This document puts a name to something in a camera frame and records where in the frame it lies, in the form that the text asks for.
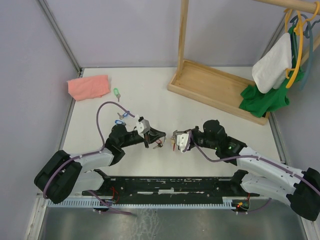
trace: wooden post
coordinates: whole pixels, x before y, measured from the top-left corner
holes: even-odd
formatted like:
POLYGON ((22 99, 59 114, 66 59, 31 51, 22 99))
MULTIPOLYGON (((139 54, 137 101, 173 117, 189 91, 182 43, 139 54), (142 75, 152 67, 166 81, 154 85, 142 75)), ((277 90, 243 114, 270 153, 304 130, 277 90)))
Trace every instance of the wooden post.
MULTIPOLYGON (((313 52, 317 49, 317 47, 319 47, 320 45, 320 33, 316 36, 316 38, 313 41, 313 52)), ((310 50, 310 46, 308 46, 305 51, 304 54, 302 55, 301 58, 301 63, 300 66, 302 66, 309 58, 309 50, 310 50)))
POLYGON ((287 9, 299 10, 301 12, 306 12, 314 14, 317 9, 317 4, 314 2, 307 2, 301 0, 253 0, 256 2, 261 2, 265 4, 276 5, 284 7, 287 9))
POLYGON ((178 66, 176 69, 176 79, 178 79, 180 77, 180 75, 182 73, 183 64, 184 64, 188 5, 189 5, 189 0, 181 0, 179 46, 178 46, 178 66))

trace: tabletop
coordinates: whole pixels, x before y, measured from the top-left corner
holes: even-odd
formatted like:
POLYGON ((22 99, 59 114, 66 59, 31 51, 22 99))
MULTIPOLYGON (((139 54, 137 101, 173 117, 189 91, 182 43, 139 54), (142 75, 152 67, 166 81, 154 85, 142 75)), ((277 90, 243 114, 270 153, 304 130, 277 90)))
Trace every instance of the tabletop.
MULTIPOLYGON (((252 80, 251 67, 216 67, 219 70, 252 80)), ((207 120, 219 120, 226 133, 258 151, 262 155, 279 160, 276 144, 269 123, 264 126, 234 116, 167 90, 167 85, 176 71, 175 67, 126 67, 85 68, 83 77, 108 75, 111 92, 94 99, 75 102, 63 149, 69 154, 97 150, 102 141, 96 125, 96 113, 106 101, 117 102, 113 89, 121 95, 120 104, 134 115, 149 120, 151 127, 166 132, 163 147, 145 148, 137 144, 123 148, 125 156, 113 166, 102 167, 109 176, 177 176, 177 177, 230 177, 237 167, 224 162, 207 161, 194 148, 186 153, 173 151, 170 137, 173 131, 184 131, 199 126, 207 120)), ((108 138, 117 113, 124 112, 115 105, 107 104, 99 116, 104 138, 108 138)), ((136 120, 125 119, 128 131, 132 131, 136 120)), ((204 149, 212 159, 218 159, 215 151, 204 149)))

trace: folded towel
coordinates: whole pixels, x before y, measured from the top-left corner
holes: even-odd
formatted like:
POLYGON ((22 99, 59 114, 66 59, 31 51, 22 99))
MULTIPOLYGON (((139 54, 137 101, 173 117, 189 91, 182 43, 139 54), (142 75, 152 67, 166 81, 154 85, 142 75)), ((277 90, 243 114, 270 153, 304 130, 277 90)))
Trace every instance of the folded towel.
POLYGON ((263 94, 279 88, 286 78, 286 69, 292 68, 290 34, 283 34, 270 51, 252 68, 252 76, 263 94))
POLYGON ((72 79, 68 81, 68 92, 76 101, 100 98, 110 93, 108 75, 72 79))

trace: wooden frame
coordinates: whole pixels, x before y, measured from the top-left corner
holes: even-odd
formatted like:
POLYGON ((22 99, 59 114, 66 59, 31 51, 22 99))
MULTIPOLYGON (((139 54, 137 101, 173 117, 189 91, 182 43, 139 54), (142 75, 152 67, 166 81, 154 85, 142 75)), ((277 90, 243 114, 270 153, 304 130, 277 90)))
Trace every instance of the wooden frame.
MULTIPOLYGON (((254 1, 308 13, 314 13, 317 7, 315 3, 301 0, 254 1)), ((250 112, 239 108, 243 100, 240 93, 248 85, 254 86, 255 82, 184 59, 188 5, 189 0, 181 0, 177 70, 167 86, 168 90, 254 123, 260 125, 266 124, 270 115, 269 112, 264 117, 258 118, 250 112)), ((313 47, 313 50, 320 44, 320 34, 314 42, 316 42, 316 45, 313 47)), ((309 50, 303 55, 303 61, 305 62, 308 57, 309 50)))

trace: green towel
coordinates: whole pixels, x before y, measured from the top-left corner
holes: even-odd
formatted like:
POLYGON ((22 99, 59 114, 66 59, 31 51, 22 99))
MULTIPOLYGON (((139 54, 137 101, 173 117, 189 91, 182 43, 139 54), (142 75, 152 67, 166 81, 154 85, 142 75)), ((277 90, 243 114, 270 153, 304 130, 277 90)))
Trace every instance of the green towel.
MULTIPOLYGON (((290 33, 291 39, 291 51, 292 51, 292 66, 297 64, 297 56, 295 54, 294 47, 297 46, 297 36, 294 33, 295 25, 292 26, 288 33, 290 33)), ((298 82, 304 77, 304 72, 299 68, 298 74, 294 82, 298 82)), ((257 118, 261 118, 266 112, 273 112, 279 108, 288 106, 290 104, 289 99, 287 98, 288 84, 289 79, 285 79, 281 86, 278 89, 271 88, 267 93, 261 93, 257 86, 249 85, 243 92, 241 96, 243 100, 239 106, 240 109, 250 112, 252 115, 257 118)))

